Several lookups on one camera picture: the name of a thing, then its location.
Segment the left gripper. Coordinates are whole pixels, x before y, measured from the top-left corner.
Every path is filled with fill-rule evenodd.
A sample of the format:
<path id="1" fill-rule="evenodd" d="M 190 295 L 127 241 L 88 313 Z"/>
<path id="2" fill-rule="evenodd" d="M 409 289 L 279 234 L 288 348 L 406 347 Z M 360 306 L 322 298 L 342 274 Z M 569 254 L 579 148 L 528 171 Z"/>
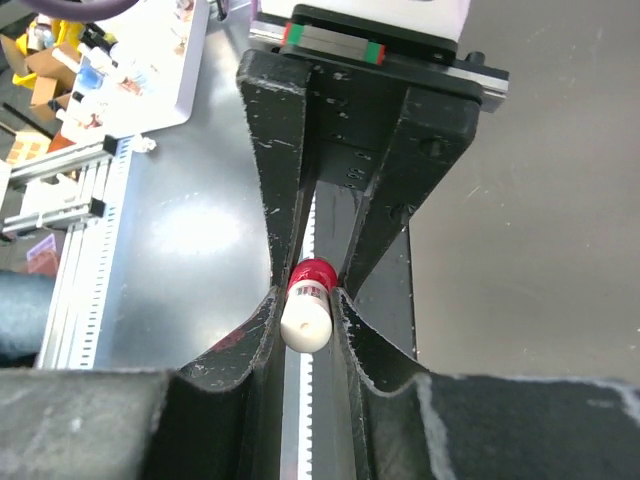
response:
<path id="1" fill-rule="evenodd" d="M 259 4 L 250 38 L 274 52 L 247 50 L 236 75 L 259 177 L 271 283 L 288 284 L 310 209 L 304 165 L 310 80 L 307 139 L 319 180 L 360 191 L 371 181 L 340 275 L 342 288 L 355 295 L 471 145 L 480 112 L 504 102 L 509 74 L 487 66 L 479 51 L 458 58 L 456 41 L 436 31 L 328 5 Z"/>

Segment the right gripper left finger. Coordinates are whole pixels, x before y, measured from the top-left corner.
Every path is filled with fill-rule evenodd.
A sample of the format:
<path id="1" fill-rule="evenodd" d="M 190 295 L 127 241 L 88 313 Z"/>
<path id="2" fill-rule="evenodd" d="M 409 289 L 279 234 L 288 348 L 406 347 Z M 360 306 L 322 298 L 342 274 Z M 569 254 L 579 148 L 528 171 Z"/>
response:
<path id="1" fill-rule="evenodd" d="M 275 479 L 284 292 L 179 370 L 1 373 L 5 479 Z"/>

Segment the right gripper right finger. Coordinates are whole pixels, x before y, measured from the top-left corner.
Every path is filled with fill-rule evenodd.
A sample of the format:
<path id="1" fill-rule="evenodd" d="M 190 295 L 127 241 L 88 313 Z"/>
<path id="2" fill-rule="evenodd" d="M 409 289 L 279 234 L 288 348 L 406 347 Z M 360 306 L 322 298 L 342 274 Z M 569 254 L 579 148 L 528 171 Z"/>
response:
<path id="1" fill-rule="evenodd" d="M 344 290 L 331 308 L 339 478 L 638 477 L 636 386 L 439 374 L 367 324 Z"/>

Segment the white nail polish cap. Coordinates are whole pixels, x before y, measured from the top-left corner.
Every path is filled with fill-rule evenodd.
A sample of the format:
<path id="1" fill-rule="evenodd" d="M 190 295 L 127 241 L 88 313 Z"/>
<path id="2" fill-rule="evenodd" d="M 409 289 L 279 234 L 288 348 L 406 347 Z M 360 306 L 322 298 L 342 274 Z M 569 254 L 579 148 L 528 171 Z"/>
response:
<path id="1" fill-rule="evenodd" d="M 328 343 L 332 331 L 327 289 L 314 280 L 293 284 L 280 321 L 286 345 L 298 353 L 313 354 Z"/>

